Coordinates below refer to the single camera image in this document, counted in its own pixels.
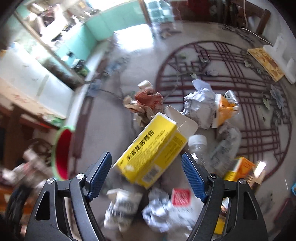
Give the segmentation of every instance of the lattice pattern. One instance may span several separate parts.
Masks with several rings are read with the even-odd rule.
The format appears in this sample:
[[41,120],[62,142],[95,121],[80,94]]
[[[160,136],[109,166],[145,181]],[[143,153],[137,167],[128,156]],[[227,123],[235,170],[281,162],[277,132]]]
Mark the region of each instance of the lattice pattern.
[[[179,54],[185,50],[193,53],[195,59],[180,59]],[[273,151],[277,165],[267,174],[267,179],[279,168],[286,156],[292,131],[290,111],[281,84],[275,83],[263,69],[257,70],[254,65],[245,67],[245,59],[255,61],[245,50],[223,42],[205,41],[184,45],[175,50],[162,64],[156,79],[156,89],[163,96],[169,95],[166,104],[181,106],[184,97],[195,91],[190,76],[194,72],[208,82],[216,93],[234,91],[241,105],[244,120],[238,155],[255,162],[263,160],[264,153]],[[220,68],[222,66],[225,71],[219,71],[218,76],[206,75],[205,70],[211,63],[220,63]],[[253,73],[251,75],[247,73],[250,69]],[[262,114],[258,108],[263,105],[263,93],[266,94],[271,106],[276,107],[276,102],[272,100],[269,92],[270,84],[278,88],[284,98],[286,113],[281,113],[281,125],[285,125],[289,133],[284,146],[281,146],[278,126],[271,124],[270,128],[262,128],[260,124]]]

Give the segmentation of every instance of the crumpled brown paper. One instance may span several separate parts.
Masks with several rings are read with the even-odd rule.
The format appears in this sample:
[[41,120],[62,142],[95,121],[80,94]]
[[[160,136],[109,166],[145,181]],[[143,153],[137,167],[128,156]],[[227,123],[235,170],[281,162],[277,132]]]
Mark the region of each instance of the crumpled brown paper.
[[140,90],[135,94],[135,99],[127,96],[123,105],[135,113],[135,120],[140,127],[146,126],[153,117],[163,111],[163,97],[156,92],[153,85],[145,80],[138,84]]

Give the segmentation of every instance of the metal screw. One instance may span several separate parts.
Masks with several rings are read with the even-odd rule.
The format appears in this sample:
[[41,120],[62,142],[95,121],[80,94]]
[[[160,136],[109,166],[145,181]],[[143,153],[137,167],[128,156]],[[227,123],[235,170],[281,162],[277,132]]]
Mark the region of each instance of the metal screw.
[[247,181],[246,181],[245,179],[243,179],[243,178],[240,178],[239,183],[241,183],[241,184],[246,184]]
[[54,182],[54,179],[53,178],[49,178],[46,181],[47,184],[52,184],[53,182]]
[[215,173],[211,173],[211,174],[210,174],[210,178],[212,178],[212,179],[216,179],[216,178],[217,178],[217,175],[216,175]]
[[79,173],[79,174],[76,175],[76,178],[77,179],[82,179],[82,178],[84,178],[84,174],[83,173]]

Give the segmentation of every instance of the yellow medicine box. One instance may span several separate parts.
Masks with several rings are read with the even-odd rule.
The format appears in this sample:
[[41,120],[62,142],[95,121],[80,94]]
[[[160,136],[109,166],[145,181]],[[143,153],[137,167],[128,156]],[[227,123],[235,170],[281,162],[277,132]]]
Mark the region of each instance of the yellow medicine box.
[[151,187],[174,161],[198,124],[171,106],[157,113],[114,164],[130,183]]

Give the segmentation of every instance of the blue gripper pad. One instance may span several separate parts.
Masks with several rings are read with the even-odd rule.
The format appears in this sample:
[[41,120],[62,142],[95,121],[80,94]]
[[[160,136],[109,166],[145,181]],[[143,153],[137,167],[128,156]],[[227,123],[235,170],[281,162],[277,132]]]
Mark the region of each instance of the blue gripper pad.
[[109,152],[103,153],[100,159],[91,170],[90,175],[88,175],[88,177],[86,178],[86,181],[89,182],[89,192],[86,195],[86,198],[90,202],[99,195],[112,165],[112,157]]
[[196,168],[186,154],[182,155],[181,162],[183,170],[195,196],[200,198],[202,202],[205,202],[207,200],[207,195],[205,193],[204,181],[201,179],[199,173],[197,172]]

